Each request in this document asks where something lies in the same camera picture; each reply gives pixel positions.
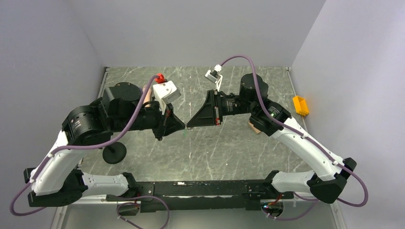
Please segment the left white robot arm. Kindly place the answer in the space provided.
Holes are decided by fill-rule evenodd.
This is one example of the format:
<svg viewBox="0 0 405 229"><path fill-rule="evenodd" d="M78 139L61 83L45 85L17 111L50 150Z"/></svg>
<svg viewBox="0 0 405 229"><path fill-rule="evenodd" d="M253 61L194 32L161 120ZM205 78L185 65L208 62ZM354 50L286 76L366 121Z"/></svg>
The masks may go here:
<svg viewBox="0 0 405 229"><path fill-rule="evenodd" d="M113 134L152 130L162 140L185 124L174 114L172 102L181 93L172 81L142 89L120 82L104 89L100 98L72 110L62 124L54 146L36 168L24 172L32 183L28 194L30 207L61 207L82 197L113 195L132 200L140 195L133 175L91 175L81 171L79 162L93 149L103 149L103 159L116 164L126 156L120 142L107 142Z"/></svg>

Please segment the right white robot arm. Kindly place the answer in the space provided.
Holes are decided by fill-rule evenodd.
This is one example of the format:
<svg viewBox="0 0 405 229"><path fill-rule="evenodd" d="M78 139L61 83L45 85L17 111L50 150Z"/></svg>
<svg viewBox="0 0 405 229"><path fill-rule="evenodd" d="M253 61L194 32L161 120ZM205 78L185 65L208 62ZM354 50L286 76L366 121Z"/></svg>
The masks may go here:
<svg viewBox="0 0 405 229"><path fill-rule="evenodd" d="M264 194L276 198L284 192L311 193L324 203L335 202L350 177L348 170L353 171L357 163L321 151L287 109L268 99L268 84L260 76L257 82L255 85L250 73L241 78L239 94L207 91L204 104L186 126L220 125L224 116L250 114L249 122L255 129L286 145L311 168L300 173L273 170L266 178Z"/></svg>

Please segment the pink microphone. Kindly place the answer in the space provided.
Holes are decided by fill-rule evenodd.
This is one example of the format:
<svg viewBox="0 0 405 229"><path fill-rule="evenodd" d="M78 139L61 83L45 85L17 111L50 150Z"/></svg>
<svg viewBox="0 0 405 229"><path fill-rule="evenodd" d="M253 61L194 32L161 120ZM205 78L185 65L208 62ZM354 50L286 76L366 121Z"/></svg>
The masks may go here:
<svg viewBox="0 0 405 229"><path fill-rule="evenodd" d="M145 107L150 107L150 100L151 100L151 93L152 93L152 91L151 91L150 88L147 89L147 90L146 90L146 88L147 88L146 85L143 86L143 93L145 94L145 98L144 98L144 101L143 101L143 105L144 105Z"/></svg>

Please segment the tan rectangular wooden block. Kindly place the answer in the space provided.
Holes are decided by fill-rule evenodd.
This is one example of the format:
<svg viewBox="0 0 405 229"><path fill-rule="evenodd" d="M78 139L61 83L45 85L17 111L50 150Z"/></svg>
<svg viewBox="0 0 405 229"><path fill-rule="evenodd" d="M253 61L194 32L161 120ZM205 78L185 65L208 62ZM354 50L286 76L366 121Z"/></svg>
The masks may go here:
<svg viewBox="0 0 405 229"><path fill-rule="evenodd" d="M251 127L251 129L256 133L256 134L260 134L261 131L258 130L257 128L254 127L254 125L251 122L248 122L248 125Z"/></svg>

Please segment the yellow plastic bin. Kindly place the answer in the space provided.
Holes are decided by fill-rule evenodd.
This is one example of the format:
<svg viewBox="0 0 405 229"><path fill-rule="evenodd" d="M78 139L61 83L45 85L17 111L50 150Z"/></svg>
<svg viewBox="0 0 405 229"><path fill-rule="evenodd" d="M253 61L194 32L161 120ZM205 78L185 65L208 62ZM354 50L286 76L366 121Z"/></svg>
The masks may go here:
<svg viewBox="0 0 405 229"><path fill-rule="evenodd" d="M307 116L309 114L309 108L305 98L296 95L292 98L292 101L297 114L301 116Z"/></svg>

